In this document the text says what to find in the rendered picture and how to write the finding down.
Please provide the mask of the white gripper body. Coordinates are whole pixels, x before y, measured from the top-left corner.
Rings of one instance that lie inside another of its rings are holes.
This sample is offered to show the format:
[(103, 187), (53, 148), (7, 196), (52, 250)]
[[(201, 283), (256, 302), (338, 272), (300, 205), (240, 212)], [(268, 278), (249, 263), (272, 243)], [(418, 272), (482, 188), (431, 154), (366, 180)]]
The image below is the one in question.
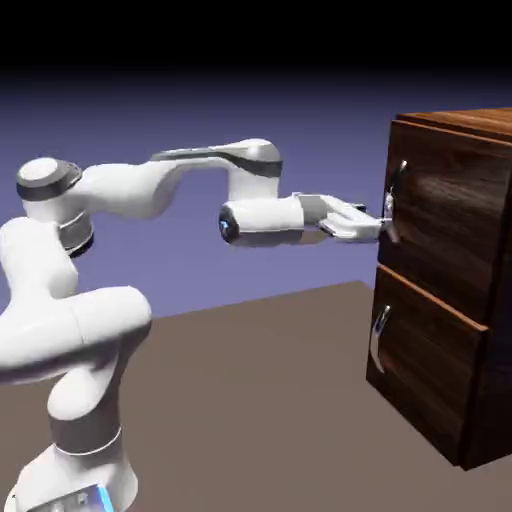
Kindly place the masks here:
[(351, 203), (338, 198), (323, 198), (327, 214), (319, 227), (340, 242), (373, 243), (383, 229), (383, 220), (375, 218)]

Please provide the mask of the dark wood cabinet door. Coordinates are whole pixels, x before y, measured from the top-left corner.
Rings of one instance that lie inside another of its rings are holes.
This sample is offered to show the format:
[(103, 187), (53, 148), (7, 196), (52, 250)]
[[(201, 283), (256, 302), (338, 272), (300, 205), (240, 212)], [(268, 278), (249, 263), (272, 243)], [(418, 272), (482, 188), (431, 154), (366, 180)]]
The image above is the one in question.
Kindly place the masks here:
[(390, 268), (377, 266), (370, 335), (385, 305), (380, 373), (370, 355), (367, 381), (447, 460), (463, 464), (477, 367), (488, 328)]
[(393, 122), (386, 183), (399, 240), (381, 238), (379, 262), (486, 323), (511, 179), (512, 143)]

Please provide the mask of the dark wood cabinet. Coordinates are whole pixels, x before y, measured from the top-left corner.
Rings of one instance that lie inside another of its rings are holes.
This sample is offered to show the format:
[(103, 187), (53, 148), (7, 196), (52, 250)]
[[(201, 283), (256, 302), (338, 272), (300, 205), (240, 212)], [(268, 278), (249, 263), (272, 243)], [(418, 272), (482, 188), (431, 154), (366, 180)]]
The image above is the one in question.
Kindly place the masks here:
[[(512, 143), (512, 108), (402, 113), (395, 121)], [(481, 324), (488, 332), (477, 367), (463, 464), (458, 466), (466, 470), (512, 455), (512, 179), (500, 248), (490, 309)]]

